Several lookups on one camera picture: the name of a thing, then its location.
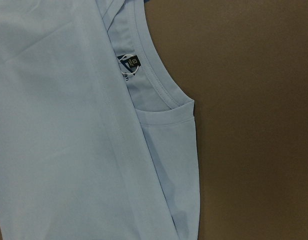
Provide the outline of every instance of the hang tag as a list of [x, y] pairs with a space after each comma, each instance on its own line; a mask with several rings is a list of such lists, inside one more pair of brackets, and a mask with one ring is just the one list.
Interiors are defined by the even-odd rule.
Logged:
[[136, 68], [137, 66], [141, 66], [141, 62], [137, 55], [128, 58], [127, 63], [130, 68]]

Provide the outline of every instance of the brown surface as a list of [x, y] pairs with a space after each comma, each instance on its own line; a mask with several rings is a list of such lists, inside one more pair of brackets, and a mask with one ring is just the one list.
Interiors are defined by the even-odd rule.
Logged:
[[308, 240], [308, 0], [145, 10], [163, 63], [195, 99], [198, 239]]

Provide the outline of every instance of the white string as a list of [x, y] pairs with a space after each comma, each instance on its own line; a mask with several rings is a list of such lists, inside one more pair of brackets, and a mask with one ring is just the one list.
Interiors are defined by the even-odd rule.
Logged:
[[[121, 59], [119, 59], [118, 61], [121, 62], [121, 60], [122, 60], [123, 58], [125, 58], [126, 56], [131, 56], [131, 57], [133, 57], [134, 55], [125, 54], [125, 55], [124, 55]], [[136, 68], [136, 70], [135, 70], [134, 72], [127, 73], [127, 72], [122, 72], [122, 71], [121, 71], [121, 73], [122, 73], [123, 75], [133, 75], [133, 74], [135, 74], [135, 73], [139, 70], [139, 67], [140, 67], [140, 66], [137, 66], [137, 68]]]

